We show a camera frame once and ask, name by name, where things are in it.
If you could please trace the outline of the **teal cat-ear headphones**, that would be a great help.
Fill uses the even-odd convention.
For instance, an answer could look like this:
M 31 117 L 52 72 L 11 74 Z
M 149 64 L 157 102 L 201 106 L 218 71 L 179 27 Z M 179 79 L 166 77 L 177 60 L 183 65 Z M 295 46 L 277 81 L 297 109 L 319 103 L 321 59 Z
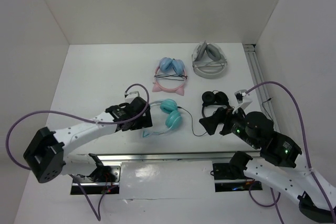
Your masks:
M 166 120 L 165 120 L 165 126 L 166 130 L 162 132 L 151 132 L 148 130 L 142 131 L 142 137 L 147 138 L 152 135 L 163 135 L 167 134 L 175 129 L 177 129 L 181 123 L 182 123 L 182 116 L 181 113 L 178 111 L 177 103 L 172 99 L 164 99 L 164 100 L 158 100 L 153 101 L 150 104 L 150 107 L 158 105 L 160 107 L 160 110 L 166 114 L 168 114 Z

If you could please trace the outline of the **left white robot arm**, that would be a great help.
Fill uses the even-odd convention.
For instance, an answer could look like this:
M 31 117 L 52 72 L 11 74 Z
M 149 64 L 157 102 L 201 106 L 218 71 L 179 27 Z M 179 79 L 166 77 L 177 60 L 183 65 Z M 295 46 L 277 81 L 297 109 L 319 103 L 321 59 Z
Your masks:
M 130 103 L 107 108 L 92 123 L 84 122 L 55 131 L 48 127 L 39 129 L 23 157 L 41 184 L 68 174 L 97 182 L 112 175 L 111 169 L 104 166 L 96 154 L 71 156 L 70 153 L 102 136 L 151 126 L 150 106 L 143 98 L 136 97 Z

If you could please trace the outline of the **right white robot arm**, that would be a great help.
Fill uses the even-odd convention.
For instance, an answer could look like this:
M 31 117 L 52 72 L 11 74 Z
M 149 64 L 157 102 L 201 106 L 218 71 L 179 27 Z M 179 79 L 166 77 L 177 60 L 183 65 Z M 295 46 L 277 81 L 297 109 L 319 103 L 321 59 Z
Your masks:
M 300 212 L 318 223 L 335 222 L 335 187 L 309 167 L 301 148 L 290 137 L 274 130 L 261 112 L 218 108 L 200 124 L 213 135 L 221 123 L 221 135 L 230 133 L 259 150 L 259 155 L 281 170 L 272 170 L 245 152 L 237 151 L 229 161 L 229 172 L 258 180 L 290 198 Z

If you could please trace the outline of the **black headphones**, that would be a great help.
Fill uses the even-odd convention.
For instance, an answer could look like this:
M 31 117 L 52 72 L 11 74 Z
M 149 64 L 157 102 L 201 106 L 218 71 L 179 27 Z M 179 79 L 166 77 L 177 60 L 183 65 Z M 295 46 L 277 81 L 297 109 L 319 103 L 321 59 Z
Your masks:
M 220 105 L 230 108 L 229 98 L 228 96 L 222 91 L 206 91 L 202 94 L 202 117 L 206 118 L 204 110 L 208 106 L 212 105 Z

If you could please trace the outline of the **grey white headphones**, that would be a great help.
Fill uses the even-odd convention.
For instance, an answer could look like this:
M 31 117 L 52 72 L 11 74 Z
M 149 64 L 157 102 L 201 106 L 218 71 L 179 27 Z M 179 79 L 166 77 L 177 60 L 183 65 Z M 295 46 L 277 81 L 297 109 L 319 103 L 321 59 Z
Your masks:
M 227 66 L 227 59 L 217 44 L 200 42 L 192 53 L 194 73 L 205 79 L 220 78 Z

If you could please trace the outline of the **pink blue cat-ear headphones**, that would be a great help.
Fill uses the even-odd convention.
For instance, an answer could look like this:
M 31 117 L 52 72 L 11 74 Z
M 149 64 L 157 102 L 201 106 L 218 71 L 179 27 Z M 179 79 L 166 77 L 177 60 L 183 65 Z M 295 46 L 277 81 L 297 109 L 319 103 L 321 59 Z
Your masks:
M 160 80 L 178 81 L 180 84 L 176 88 L 166 88 L 162 86 Z M 184 96 L 184 85 L 187 81 L 185 65 L 182 60 L 164 57 L 160 60 L 154 72 L 154 82 L 152 92 L 176 93 Z

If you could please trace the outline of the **aluminium front rail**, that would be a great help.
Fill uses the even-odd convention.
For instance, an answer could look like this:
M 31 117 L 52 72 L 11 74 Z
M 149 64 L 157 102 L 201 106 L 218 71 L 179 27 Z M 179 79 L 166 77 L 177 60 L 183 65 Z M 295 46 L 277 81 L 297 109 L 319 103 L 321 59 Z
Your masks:
M 196 161 L 232 158 L 233 152 L 192 152 L 192 153 L 153 153 L 153 154 L 97 154 L 102 162 L 163 162 Z

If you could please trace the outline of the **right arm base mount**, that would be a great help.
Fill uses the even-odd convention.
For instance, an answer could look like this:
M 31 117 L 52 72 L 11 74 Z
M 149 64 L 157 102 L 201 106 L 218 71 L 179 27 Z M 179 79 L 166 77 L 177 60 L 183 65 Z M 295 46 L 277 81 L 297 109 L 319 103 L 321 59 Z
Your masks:
M 229 162 L 213 163 L 210 174 L 214 177 L 215 192 L 262 190 L 261 182 L 244 175 L 246 165 L 252 159 L 250 155 L 238 151 Z

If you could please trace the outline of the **aluminium side rail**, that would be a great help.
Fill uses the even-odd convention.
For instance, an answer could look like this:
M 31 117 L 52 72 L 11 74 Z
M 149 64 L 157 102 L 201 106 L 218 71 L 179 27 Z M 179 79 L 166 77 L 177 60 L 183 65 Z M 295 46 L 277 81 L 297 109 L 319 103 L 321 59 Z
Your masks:
M 264 82 L 264 76 L 261 71 L 261 67 L 257 58 L 256 49 L 254 44 L 243 44 L 243 49 L 247 58 L 249 69 L 252 75 L 254 85 Z M 278 121 L 275 116 L 275 112 L 272 106 L 272 99 L 269 95 L 266 85 L 260 86 L 256 89 L 258 102 L 260 104 L 261 111 L 264 112 L 266 117 L 274 122 L 274 129 L 280 132 Z

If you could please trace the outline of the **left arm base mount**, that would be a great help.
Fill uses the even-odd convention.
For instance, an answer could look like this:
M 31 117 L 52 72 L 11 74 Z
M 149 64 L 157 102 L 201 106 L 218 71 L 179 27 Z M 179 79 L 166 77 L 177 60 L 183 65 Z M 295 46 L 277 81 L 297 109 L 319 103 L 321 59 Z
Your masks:
M 119 194 L 121 162 L 102 161 L 96 154 L 87 154 L 74 156 L 71 163 L 76 169 L 71 195 Z

